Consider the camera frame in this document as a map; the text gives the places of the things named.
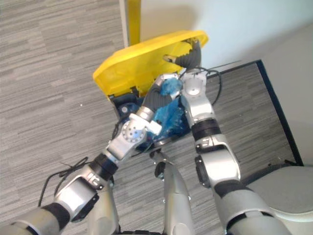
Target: black cable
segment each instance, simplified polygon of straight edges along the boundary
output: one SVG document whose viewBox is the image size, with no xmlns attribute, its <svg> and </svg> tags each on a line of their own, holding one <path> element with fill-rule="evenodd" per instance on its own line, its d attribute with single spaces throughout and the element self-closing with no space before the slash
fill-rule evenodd
<svg viewBox="0 0 313 235">
<path fill-rule="evenodd" d="M 111 136 L 111 140 L 113 140 L 113 139 L 116 137 L 116 135 L 117 135 L 117 133 L 118 133 L 119 125 L 120 125 L 126 118 L 129 117 L 129 114 L 126 114 L 126 115 L 121 116 L 121 117 L 119 118 L 119 120 L 117 121 L 117 123 L 115 124 L 115 127 L 114 127 L 114 129 L 113 129 L 112 136 Z"/>
<path fill-rule="evenodd" d="M 41 191 L 40 198 L 39 198 L 39 201 L 38 201 L 38 207 L 41 206 L 41 203 L 42 203 L 42 201 L 43 201 L 43 197 L 44 197 L 44 194 L 45 194 L 45 189 L 46 189 L 46 187 L 47 187 L 47 185 L 48 185 L 48 183 L 49 183 L 49 180 L 50 180 L 53 176 L 59 175 L 59 177 L 62 178 L 61 181 L 58 183 L 57 187 L 56 187 L 55 190 L 54 190 L 54 196 L 55 196 L 55 195 L 58 193 L 58 190 L 59 190 L 61 184 L 67 179 L 67 177 L 68 177 L 71 173 L 73 173 L 73 172 L 75 172 L 75 171 L 77 171 L 77 170 L 83 168 L 84 165 L 91 163 L 91 162 L 87 162 L 87 160 L 88 160 L 88 157 L 84 157 L 84 158 L 81 159 L 79 162 L 77 162 L 75 165 L 73 165 L 73 166 L 68 165 L 68 166 L 69 166 L 68 169 L 61 170 L 61 171 L 59 171 L 59 172 L 53 173 L 52 175 L 49 175 L 48 178 L 45 180 L 44 187 L 43 187 L 43 189 L 42 189 L 42 191 Z"/>
<path fill-rule="evenodd" d="M 220 95 L 221 95 L 222 89 L 223 89 L 223 82 L 222 82 L 222 75 L 221 75 L 221 73 L 220 73 L 219 71 L 217 71 L 217 70 L 207 70 L 206 79 L 210 79 L 210 77 L 208 77 L 208 76 L 209 76 L 209 74 L 210 74 L 211 72 L 216 73 L 216 74 L 218 75 L 219 81 L 220 81 L 219 91 L 218 91 L 218 93 L 217 93 L 217 95 L 216 95 L 215 100 L 212 102 L 212 106 L 213 106 L 214 104 L 216 104 L 216 102 L 217 102 L 217 101 L 219 100 L 219 98 L 220 98 Z"/>
</svg>

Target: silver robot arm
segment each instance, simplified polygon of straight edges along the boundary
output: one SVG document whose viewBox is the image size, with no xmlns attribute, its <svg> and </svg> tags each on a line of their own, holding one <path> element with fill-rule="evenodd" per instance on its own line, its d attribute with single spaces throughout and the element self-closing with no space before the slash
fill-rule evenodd
<svg viewBox="0 0 313 235">
<path fill-rule="evenodd" d="M 220 131 L 205 95 L 206 76 L 200 70 L 182 78 L 181 103 L 195 139 L 200 183 L 211 187 L 227 235 L 290 235 L 262 198 L 240 182 L 238 161 Z"/>
<path fill-rule="evenodd" d="M 162 82 L 173 76 L 178 79 L 177 74 L 163 74 L 156 79 L 143 106 L 136 114 L 130 114 L 130 120 L 124 123 L 119 135 L 56 194 L 53 203 L 27 212 L 2 227 L 0 235 L 59 235 L 68 222 L 84 219 L 99 199 L 97 191 L 103 189 L 102 194 L 105 195 L 107 188 L 110 192 L 110 178 L 135 148 L 146 141 L 147 132 L 160 133 L 161 125 L 152 118 L 159 107 L 175 98 L 160 95 Z"/>
</svg>

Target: robotic arm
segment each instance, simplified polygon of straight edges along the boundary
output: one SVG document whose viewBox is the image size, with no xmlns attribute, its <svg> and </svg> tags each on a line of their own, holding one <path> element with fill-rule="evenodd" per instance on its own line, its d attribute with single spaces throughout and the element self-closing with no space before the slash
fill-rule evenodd
<svg viewBox="0 0 313 235">
<path fill-rule="evenodd" d="M 195 139 L 198 157 L 195 158 L 200 183 L 211 187 L 217 211 L 227 235 L 290 235 L 286 227 L 274 218 L 266 203 L 252 190 L 240 182 L 240 169 L 237 159 L 221 133 L 213 108 L 205 95 L 206 76 L 197 67 L 201 61 L 199 42 L 191 41 L 191 56 L 165 56 L 164 58 L 186 68 L 179 78 L 183 82 L 181 103 Z M 80 174 L 74 177 L 55 196 L 54 202 L 26 213 L 14 223 L 1 228 L 1 235 L 59 235 L 68 222 L 78 222 L 86 217 L 98 201 L 98 190 L 108 187 L 110 178 L 119 165 L 128 159 L 142 142 L 147 132 L 158 135 L 161 126 L 152 121 L 155 111 L 168 104 L 174 96 L 161 96 L 160 87 L 164 80 L 173 74 L 158 77 L 146 95 L 143 106 L 136 114 L 129 116 L 119 135 L 89 165 L 85 165 Z M 168 210 L 179 211 L 188 207 L 188 193 L 178 171 L 164 157 L 165 178 L 171 185 Z M 181 234 L 191 234 L 186 228 L 192 226 L 191 212 L 183 211 L 178 217 L 171 218 L 165 226 L 165 232 L 174 234 L 176 227 Z"/>
<path fill-rule="evenodd" d="M 68 222 L 84 219 L 99 199 L 97 191 L 109 187 L 108 182 L 118 166 L 146 141 L 147 132 L 160 133 L 161 125 L 152 118 L 158 108 L 174 98 L 159 93 L 162 82 L 169 77 L 173 75 L 163 74 L 156 79 L 143 106 L 136 114 L 130 114 L 130 120 L 124 123 L 119 135 L 56 194 L 53 203 L 22 215 L 14 223 L 1 228 L 0 234 L 59 235 Z"/>
</svg>

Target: yellow bin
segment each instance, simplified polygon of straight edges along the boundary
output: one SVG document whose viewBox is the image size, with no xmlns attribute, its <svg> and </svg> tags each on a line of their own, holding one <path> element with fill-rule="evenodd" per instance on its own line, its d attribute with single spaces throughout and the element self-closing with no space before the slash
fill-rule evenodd
<svg viewBox="0 0 313 235">
<path fill-rule="evenodd" d="M 201 46 L 208 41 L 203 31 L 178 31 L 119 50 L 93 73 L 95 83 L 109 97 L 132 93 L 144 96 L 154 80 L 163 73 L 182 68 L 163 60 L 163 55 L 180 56 L 191 49 L 187 39 L 197 38 Z"/>
</svg>

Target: screw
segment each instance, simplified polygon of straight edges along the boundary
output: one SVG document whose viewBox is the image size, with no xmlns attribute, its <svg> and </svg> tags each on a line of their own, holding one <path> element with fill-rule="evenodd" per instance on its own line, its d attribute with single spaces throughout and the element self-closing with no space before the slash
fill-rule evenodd
<svg viewBox="0 0 313 235">
<path fill-rule="evenodd" d="M 123 113 L 127 113 L 127 112 L 128 112 L 128 108 L 127 108 L 126 106 L 123 106 L 123 107 L 122 107 L 122 112 L 123 112 Z"/>
</svg>

